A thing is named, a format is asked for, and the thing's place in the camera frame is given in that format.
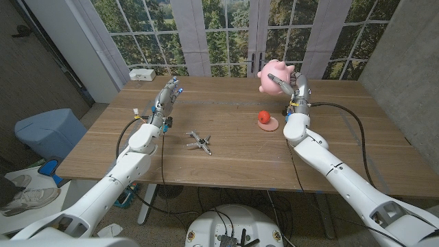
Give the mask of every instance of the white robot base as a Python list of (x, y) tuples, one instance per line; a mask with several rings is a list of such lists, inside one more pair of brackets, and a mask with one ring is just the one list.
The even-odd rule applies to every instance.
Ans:
[(281, 247), (283, 239), (279, 227), (265, 214), (240, 204), (225, 204), (207, 211), (192, 222), (186, 234), (186, 247), (202, 246), (257, 246)]

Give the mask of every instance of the cable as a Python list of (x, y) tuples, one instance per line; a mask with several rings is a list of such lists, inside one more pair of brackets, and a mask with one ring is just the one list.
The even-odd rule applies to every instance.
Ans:
[(201, 213), (204, 213), (203, 204), (200, 199), (200, 188), (198, 187), (198, 202), (200, 203)]
[(406, 246), (405, 246), (403, 243), (401, 243), (399, 240), (397, 240), (397, 239), (395, 239), (394, 237), (389, 236), (389, 235), (387, 235), (387, 234), (385, 234), (385, 233), (383, 233), (383, 232), (381, 232), (381, 231), (379, 231), (379, 230), (377, 230), (377, 229), (375, 229), (375, 228), (372, 228), (372, 227), (366, 226), (365, 224), (360, 224), (360, 223), (356, 223), (356, 222), (353, 222), (353, 221), (350, 221), (350, 220), (345, 220), (345, 219), (340, 218), (340, 217), (332, 216), (330, 213), (325, 212), (325, 211), (322, 211), (322, 210), (319, 209), (316, 205), (314, 205), (314, 204), (309, 200), (309, 198), (308, 198), (308, 196), (307, 196), (307, 193), (306, 193), (305, 190), (303, 189), (302, 183), (300, 182), (299, 175), (298, 175), (298, 172), (297, 172), (297, 169), (296, 169), (296, 164), (294, 163), (293, 152), (291, 151), (291, 148), (289, 147), (288, 140), (287, 140), (287, 146), (288, 146), (289, 153), (291, 154), (291, 161), (292, 161), (292, 163), (293, 163), (294, 171), (296, 172), (296, 177), (297, 177), (297, 181), (298, 181), (298, 183), (299, 183), (299, 186), (300, 186), (300, 188), (302, 189), (302, 191), (303, 191), (303, 195), (305, 195), (305, 197), (306, 197), (308, 203), (309, 203), (309, 204), (310, 204), (315, 210), (317, 210), (317, 211), (319, 211), (319, 212), (321, 212), (321, 213), (324, 213), (324, 214), (326, 214), (326, 215), (329, 215), (329, 216), (333, 217), (334, 219), (341, 220), (341, 221), (344, 221), (344, 222), (348, 222), (348, 223), (351, 223), (351, 224), (355, 224), (355, 225), (358, 225), (358, 226), (361, 226), (361, 227), (367, 228), (367, 229), (369, 229), (369, 230), (371, 230), (371, 231), (374, 231), (374, 232), (376, 232), (376, 233), (379, 233), (379, 234), (381, 234), (381, 235), (383, 235), (383, 236), (385, 236), (385, 237), (387, 237), (387, 238), (389, 238), (389, 239), (395, 241), (397, 244), (401, 245), (402, 247), (406, 247)]
[(361, 123), (360, 119), (357, 117), (357, 115), (353, 111), (347, 109), (344, 106), (340, 106), (339, 104), (328, 103), (328, 102), (315, 102), (315, 103), (311, 103), (311, 107), (314, 107), (314, 106), (334, 106), (334, 107), (338, 107), (338, 108), (340, 108), (342, 110), (345, 110), (347, 113), (351, 114), (355, 118), (355, 120), (357, 120), (357, 123), (358, 123), (358, 126), (359, 126), (359, 131), (361, 132), (361, 150), (363, 152), (364, 170), (366, 171), (366, 175), (368, 177), (370, 185), (372, 185), (376, 189), (375, 185), (372, 182), (372, 178), (370, 177), (370, 174), (369, 174), (368, 160), (367, 160), (367, 156), (366, 156), (366, 140), (364, 138), (363, 124)]
[(135, 121), (139, 120), (138, 118), (135, 118), (133, 120), (131, 120), (126, 126), (125, 128), (122, 130), (121, 135), (119, 136), (119, 139), (117, 140), (117, 145), (116, 145), (116, 159), (117, 157), (119, 157), (119, 145), (121, 143), (123, 134), (125, 134), (126, 129), (128, 129), (128, 127), (130, 127), (132, 125), (132, 123), (134, 123)]
[(274, 211), (274, 216), (276, 217), (276, 223), (277, 223), (277, 225), (279, 225), (279, 220), (277, 218), (276, 209), (274, 209), (274, 204), (273, 204), (272, 197), (270, 196), (270, 192), (267, 191), (267, 194), (268, 194), (268, 198), (270, 199), (270, 202), (272, 203), (272, 207), (273, 207), (273, 211)]
[(169, 207), (167, 205), (167, 190), (166, 190), (166, 184), (165, 184), (165, 177), (163, 176), (163, 150), (165, 149), (165, 133), (163, 133), (163, 140), (162, 140), (162, 181), (163, 181), (163, 189), (165, 190), (165, 202), (166, 202), (166, 210), (169, 212)]
[(226, 233), (225, 233), (225, 235), (227, 236), (227, 226), (226, 226), (226, 223), (225, 223), (224, 220), (222, 219), (220, 213), (218, 213), (217, 207), (214, 207), (214, 209), (215, 209), (215, 211), (217, 211), (217, 214), (218, 214), (219, 218), (221, 219), (222, 224), (224, 224), (224, 228), (226, 229)]
[(230, 219), (230, 217), (228, 217), (225, 213), (222, 213), (222, 212), (220, 212), (220, 211), (218, 211), (218, 210), (213, 210), (213, 209), (211, 209), (211, 210), (208, 210), (208, 211), (221, 213), (222, 215), (224, 215), (224, 216), (226, 216), (226, 217), (228, 218), (228, 221), (230, 221), (230, 224), (232, 225), (232, 234), (231, 234), (231, 237), (233, 237), (233, 235), (235, 234), (235, 229), (233, 228), (233, 223), (232, 223), (232, 220)]
[(188, 214), (188, 213), (196, 213), (197, 215), (200, 215), (200, 213), (198, 213), (197, 211), (184, 211), (184, 212), (176, 212), (176, 213), (174, 213), (174, 212), (171, 212), (171, 211), (168, 212), (168, 211), (156, 208), (156, 207), (152, 206), (151, 204), (147, 203), (141, 196), (139, 196), (137, 193), (135, 193), (134, 190), (131, 189), (129, 186), (128, 186), (128, 189), (132, 193), (134, 193), (134, 195), (137, 197), (137, 199), (139, 199), (143, 204), (145, 204), (146, 206), (150, 207), (151, 209), (159, 211), (161, 213), (168, 213), (170, 215), (183, 215), (183, 214)]

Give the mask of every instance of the pink piggy bank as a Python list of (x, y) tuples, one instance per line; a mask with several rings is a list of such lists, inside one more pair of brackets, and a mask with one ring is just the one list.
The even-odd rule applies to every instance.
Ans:
[(262, 71), (258, 72), (258, 77), (261, 78), (261, 86), (259, 91), (261, 93), (268, 93), (269, 95), (278, 95), (283, 93), (281, 87), (269, 79), (268, 74), (278, 77), (279, 79), (289, 82), (289, 75), (294, 71), (294, 65), (287, 66), (285, 62), (279, 62), (277, 59), (269, 61)]

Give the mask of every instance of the gray wall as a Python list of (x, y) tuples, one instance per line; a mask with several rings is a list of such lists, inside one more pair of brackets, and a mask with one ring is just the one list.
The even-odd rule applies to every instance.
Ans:
[(437, 0), (401, 0), (358, 80), (439, 174), (438, 13)]

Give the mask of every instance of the table leg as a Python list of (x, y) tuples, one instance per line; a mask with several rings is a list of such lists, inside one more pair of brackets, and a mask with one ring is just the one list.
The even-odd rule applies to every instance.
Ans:
[[(152, 204), (156, 195), (156, 184), (149, 184), (146, 188), (145, 197), (143, 198), (147, 203)], [(142, 204), (142, 207), (140, 209), (139, 217), (137, 218), (137, 224), (143, 225), (146, 223), (146, 219), (149, 215), (150, 207)]]
[(325, 212), (325, 213), (320, 212), (323, 229), (324, 229), (324, 235), (327, 237), (327, 239), (335, 239), (335, 231), (334, 231), (334, 225), (332, 223), (331, 215), (326, 214), (326, 213), (330, 213), (327, 196), (322, 193), (315, 193), (314, 196), (316, 197), (318, 208), (321, 211)]

